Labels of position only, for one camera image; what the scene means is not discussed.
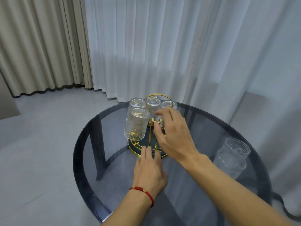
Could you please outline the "person's right hand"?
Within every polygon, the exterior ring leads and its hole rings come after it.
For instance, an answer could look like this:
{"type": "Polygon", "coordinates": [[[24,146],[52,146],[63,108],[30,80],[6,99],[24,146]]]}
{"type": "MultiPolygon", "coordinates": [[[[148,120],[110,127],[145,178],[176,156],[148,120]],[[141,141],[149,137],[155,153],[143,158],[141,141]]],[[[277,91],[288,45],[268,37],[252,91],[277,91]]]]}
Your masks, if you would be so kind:
{"type": "Polygon", "coordinates": [[[191,137],[185,118],[172,108],[157,110],[165,126],[166,145],[161,145],[164,152],[184,168],[202,162],[204,156],[198,152],[191,137]]]}

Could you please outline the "person's left hand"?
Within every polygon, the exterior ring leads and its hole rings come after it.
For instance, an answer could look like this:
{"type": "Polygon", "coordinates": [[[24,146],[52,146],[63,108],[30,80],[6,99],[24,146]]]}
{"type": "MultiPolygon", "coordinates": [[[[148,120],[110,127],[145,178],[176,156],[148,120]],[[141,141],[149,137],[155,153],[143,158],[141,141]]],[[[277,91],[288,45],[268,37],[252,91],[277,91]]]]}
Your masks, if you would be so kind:
{"type": "Polygon", "coordinates": [[[156,151],[153,163],[146,163],[146,146],[141,149],[141,156],[134,168],[133,187],[140,187],[155,199],[167,185],[167,174],[163,171],[160,151],[156,151]]]}

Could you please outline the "gold cup rack teal tray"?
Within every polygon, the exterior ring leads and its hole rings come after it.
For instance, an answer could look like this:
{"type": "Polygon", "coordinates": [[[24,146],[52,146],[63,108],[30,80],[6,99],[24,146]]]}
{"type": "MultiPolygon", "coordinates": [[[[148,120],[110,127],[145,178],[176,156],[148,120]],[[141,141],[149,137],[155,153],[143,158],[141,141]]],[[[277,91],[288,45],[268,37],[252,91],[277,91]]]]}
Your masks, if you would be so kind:
{"type": "MultiPolygon", "coordinates": [[[[160,97],[161,101],[163,101],[163,100],[172,101],[171,98],[169,98],[168,96],[163,95],[163,94],[154,93],[154,94],[150,94],[150,95],[158,95],[160,97]]],[[[163,122],[162,116],[155,115],[155,118],[152,118],[151,121],[148,121],[148,126],[146,129],[145,137],[141,141],[134,141],[134,140],[127,139],[129,149],[131,151],[133,151],[135,154],[137,154],[138,156],[141,156],[141,149],[143,146],[146,146],[146,147],[151,146],[153,155],[156,151],[160,151],[161,158],[167,156],[167,154],[163,151],[163,149],[160,147],[159,143],[157,142],[156,136],[153,132],[154,124],[156,124],[156,123],[158,123],[161,126],[162,131],[165,134],[165,127],[164,127],[164,122],[163,122]]]]}

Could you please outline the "person's right forearm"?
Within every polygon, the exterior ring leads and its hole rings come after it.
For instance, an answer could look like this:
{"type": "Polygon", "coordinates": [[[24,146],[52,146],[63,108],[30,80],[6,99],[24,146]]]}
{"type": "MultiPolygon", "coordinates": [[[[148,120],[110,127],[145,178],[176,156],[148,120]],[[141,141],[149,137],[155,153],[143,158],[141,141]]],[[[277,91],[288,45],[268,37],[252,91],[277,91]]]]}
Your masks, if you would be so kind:
{"type": "Polygon", "coordinates": [[[207,156],[195,153],[181,162],[233,226],[294,226],[276,209],[217,168],[207,156]]]}

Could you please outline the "person's left forearm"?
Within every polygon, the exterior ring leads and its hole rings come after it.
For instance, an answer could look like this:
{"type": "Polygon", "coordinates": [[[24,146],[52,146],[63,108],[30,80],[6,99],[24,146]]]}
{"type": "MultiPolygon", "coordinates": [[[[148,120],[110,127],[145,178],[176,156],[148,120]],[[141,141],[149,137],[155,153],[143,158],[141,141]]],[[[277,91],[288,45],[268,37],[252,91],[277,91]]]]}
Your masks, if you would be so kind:
{"type": "Polygon", "coordinates": [[[154,205],[152,196],[140,187],[131,187],[119,206],[100,226],[140,226],[154,205]]]}

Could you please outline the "ribbed clear drinking glass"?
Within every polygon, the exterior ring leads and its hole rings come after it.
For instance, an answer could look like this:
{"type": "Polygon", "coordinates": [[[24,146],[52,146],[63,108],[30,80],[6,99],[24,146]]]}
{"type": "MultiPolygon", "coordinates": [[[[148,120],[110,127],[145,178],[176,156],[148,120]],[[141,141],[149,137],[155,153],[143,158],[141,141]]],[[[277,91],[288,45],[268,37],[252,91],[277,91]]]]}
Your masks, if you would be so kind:
{"type": "Polygon", "coordinates": [[[145,137],[150,113],[146,108],[132,107],[128,110],[124,135],[129,140],[141,141],[145,137]]]}
{"type": "Polygon", "coordinates": [[[219,149],[213,163],[235,180],[247,166],[246,161],[237,152],[228,148],[219,149]]]}
{"type": "Polygon", "coordinates": [[[149,121],[151,121],[152,118],[155,118],[155,112],[160,109],[161,99],[158,95],[150,95],[145,100],[145,103],[150,113],[149,121]]]}
{"type": "Polygon", "coordinates": [[[160,109],[163,110],[164,108],[172,108],[173,110],[177,110],[177,102],[172,102],[170,100],[163,100],[160,103],[160,109]]]}
{"type": "Polygon", "coordinates": [[[145,100],[142,98],[132,98],[130,100],[126,121],[128,121],[131,109],[134,107],[139,107],[139,108],[145,109],[146,108],[145,100]]]}
{"type": "Polygon", "coordinates": [[[225,139],[222,148],[230,149],[238,153],[243,159],[246,159],[250,154],[250,147],[241,140],[229,137],[225,139]]]}

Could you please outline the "round smoked glass table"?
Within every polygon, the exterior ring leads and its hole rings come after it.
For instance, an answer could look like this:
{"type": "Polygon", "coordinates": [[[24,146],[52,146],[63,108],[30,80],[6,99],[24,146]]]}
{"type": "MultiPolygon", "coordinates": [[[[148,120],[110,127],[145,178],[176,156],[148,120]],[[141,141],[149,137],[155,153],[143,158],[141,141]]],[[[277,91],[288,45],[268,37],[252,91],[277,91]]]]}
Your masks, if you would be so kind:
{"type": "MultiPolygon", "coordinates": [[[[138,158],[124,136],[129,102],[112,106],[95,116],[80,133],[73,154],[78,190],[94,217],[102,223],[125,197],[133,182],[138,158]]],[[[272,185],[263,161],[234,128],[203,110],[178,103],[196,148],[214,160],[228,137],[248,144],[246,169],[237,181],[272,203],[272,185]]],[[[168,185],[155,199],[143,226],[230,226],[204,191],[175,160],[162,159],[168,185]]]]}

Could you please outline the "white sheer curtain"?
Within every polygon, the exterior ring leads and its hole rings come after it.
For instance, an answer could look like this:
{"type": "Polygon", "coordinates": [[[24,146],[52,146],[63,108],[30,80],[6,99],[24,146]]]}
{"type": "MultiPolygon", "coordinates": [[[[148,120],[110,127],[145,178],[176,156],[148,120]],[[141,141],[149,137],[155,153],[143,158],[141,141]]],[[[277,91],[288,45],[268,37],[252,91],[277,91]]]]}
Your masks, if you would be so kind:
{"type": "Polygon", "coordinates": [[[162,93],[255,148],[301,215],[301,0],[83,0],[93,87],[162,93]]]}

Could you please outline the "beige curtain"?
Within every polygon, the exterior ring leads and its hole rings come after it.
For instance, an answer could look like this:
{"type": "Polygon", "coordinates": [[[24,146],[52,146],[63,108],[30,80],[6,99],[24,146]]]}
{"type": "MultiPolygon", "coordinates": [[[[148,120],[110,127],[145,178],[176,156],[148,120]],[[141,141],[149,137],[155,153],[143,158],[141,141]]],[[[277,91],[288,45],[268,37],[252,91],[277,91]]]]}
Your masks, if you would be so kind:
{"type": "Polygon", "coordinates": [[[0,0],[0,72],[14,97],[92,89],[84,0],[0,0]]]}

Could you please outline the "grey cabinet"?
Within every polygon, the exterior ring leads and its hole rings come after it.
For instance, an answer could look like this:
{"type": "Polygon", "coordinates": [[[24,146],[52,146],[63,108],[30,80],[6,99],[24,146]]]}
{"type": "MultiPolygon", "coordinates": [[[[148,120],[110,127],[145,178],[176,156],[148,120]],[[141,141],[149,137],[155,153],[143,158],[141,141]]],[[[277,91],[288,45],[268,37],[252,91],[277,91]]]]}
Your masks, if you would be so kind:
{"type": "Polygon", "coordinates": [[[0,120],[20,115],[0,70],[0,120]]]}

